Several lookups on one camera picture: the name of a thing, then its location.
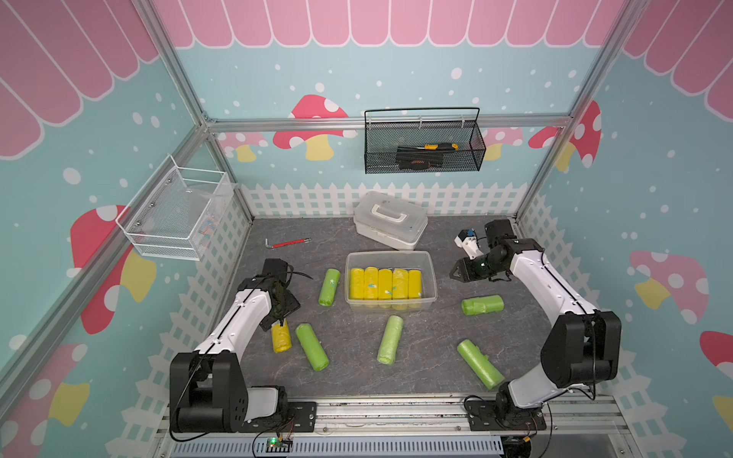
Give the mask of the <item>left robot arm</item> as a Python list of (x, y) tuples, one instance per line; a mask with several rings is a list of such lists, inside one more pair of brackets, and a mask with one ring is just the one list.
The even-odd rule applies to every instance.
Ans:
[(229, 311), (194, 350), (170, 364), (170, 433), (265, 431), (292, 421), (286, 389), (246, 385), (242, 359), (258, 330), (267, 332), (301, 305), (289, 291), (295, 269), (267, 259), (263, 270), (243, 281)]

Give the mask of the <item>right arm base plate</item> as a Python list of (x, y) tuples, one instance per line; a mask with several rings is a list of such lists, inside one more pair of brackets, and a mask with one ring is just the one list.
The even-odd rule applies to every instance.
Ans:
[(547, 429), (541, 410), (516, 410), (512, 406), (497, 406), (494, 400), (475, 397), (463, 403), (471, 431), (519, 431), (528, 435)]

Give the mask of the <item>red handled hex key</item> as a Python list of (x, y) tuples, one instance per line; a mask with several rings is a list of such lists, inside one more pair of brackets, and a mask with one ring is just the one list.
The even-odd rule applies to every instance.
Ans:
[(303, 238), (298, 240), (289, 240), (288, 242), (277, 242), (276, 244), (272, 244), (269, 239), (265, 239), (265, 247), (267, 249), (279, 249), (284, 248), (286, 246), (294, 246), (298, 244), (307, 244), (308, 242), (311, 242), (311, 238)]

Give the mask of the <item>light green roll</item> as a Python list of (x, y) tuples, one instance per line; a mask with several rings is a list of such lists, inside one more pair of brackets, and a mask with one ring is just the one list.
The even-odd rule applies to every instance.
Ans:
[(377, 354), (377, 362), (391, 366), (395, 363), (397, 348), (402, 336), (404, 320), (399, 316), (390, 316)]

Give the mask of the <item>clear plastic storage box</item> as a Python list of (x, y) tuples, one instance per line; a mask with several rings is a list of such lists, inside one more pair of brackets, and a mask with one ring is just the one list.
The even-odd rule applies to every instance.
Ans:
[(426, 251), (354, 252), (346, 261), (346, 302), (354, 311), (415, 312), (438, 298)]

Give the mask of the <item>small circuit board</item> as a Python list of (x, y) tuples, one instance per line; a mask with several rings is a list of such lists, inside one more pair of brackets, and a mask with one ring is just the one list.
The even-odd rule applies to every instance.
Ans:
[(282, 437), (274, 437), (268, 440), (266, 453), (290, 453), (292, 452), (293, 441)]

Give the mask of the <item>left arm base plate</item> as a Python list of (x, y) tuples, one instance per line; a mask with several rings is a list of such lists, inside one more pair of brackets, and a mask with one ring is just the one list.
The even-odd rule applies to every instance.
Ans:
[(275, 413), (245, 421), (239, 431), (254, 433), (265, 431), (313, 432), (318, 404), (315, 402), (288, 402), (278, 405)]

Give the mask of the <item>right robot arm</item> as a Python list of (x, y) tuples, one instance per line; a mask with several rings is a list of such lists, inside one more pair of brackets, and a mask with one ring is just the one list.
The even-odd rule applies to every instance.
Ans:
[(540, 351), (540, 363), (525, 375), (503, 383), (496, 394), (496, 416), (510, 418), (541, 410), (547, 402), (576, 390), (593, 401), (597, 384), (614, 379), (620, 363), (622, 323), (612, 311), (601, 311), (565, 281), (533, 239), (519, 238), (511, 221), (495, 219), (484, 226), (486, 251), (475, 231), (454, 239), (467, 256), (450, 277), (460, 282), (517, 279), (545, 312), (552, 328)]

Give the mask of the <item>yellow black screwdriver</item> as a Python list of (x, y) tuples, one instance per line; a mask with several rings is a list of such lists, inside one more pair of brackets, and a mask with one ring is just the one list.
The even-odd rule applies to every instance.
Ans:
[(459, 150), (459, 147), (457, 144), (454, 143), (438, 143), (438, 144), (427, 144), (424, 146), (415, 146), (412, 147), (412, 149), (419, 150), (419, 151), (450, 151)]

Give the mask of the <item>black tool in basket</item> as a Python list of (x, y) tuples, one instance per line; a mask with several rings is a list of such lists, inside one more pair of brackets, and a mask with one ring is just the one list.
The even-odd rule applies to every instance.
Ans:
[(444, 154), (437, 149), (400, 146), (397, 148), (395, 161), (399, 170), (425, 171), (442, 167)]

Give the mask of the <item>yellow roll with blue label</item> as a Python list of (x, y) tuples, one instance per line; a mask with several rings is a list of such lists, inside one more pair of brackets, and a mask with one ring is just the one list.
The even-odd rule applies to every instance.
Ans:
[(408, 271), (405, 269), (392, 271), (392, 298), (395, 301), (408, 299)]

